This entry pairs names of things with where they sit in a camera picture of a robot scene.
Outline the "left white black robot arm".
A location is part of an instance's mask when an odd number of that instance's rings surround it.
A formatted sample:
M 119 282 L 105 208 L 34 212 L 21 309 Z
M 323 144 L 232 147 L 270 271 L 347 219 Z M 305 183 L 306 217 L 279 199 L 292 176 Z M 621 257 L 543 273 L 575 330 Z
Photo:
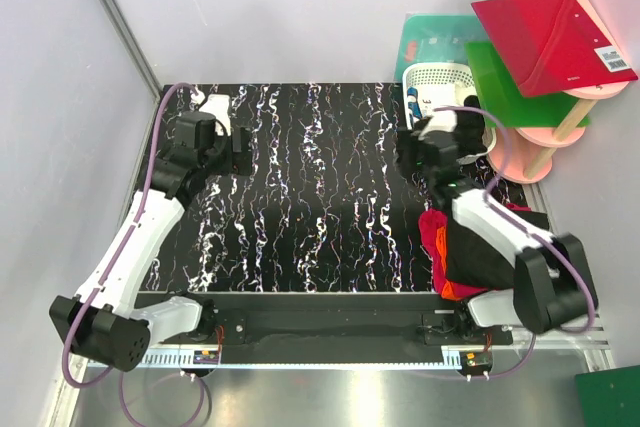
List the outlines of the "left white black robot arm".
M 150 176 L 104 257 L 73 297 L 57 296 L 49 308 L 66 356 L 121 372 L 133 370 L 150 347 L 177 335 L 196 343 L 214 335 L 210 300 L 173 293 L 150 307 L 135 302 L 152 261 L 207 179 L 252 172 L 250 131 L 209 112 L 180 115 L 173 138 L 152 151 Z

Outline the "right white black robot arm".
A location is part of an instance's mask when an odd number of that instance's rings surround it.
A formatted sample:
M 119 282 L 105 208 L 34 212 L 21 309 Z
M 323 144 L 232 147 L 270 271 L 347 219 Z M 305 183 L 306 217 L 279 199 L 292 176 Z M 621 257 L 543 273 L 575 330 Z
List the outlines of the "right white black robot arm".
M 480 188 L 462 175 L 450 132 L 400 127 L 396 152 L 405 170 L 424 176 L 434 207 L 448 223 L 469 229 L 510 266 L 512 287 L 486 286 L 454 318 L 460 340 L 476 343 L 499 325 L 519 325 L 537 335 L 551 330 L 578 334 L 593 327 L 598 298 L 577 237 L 534 226 L 492 197 L 493 183 Z

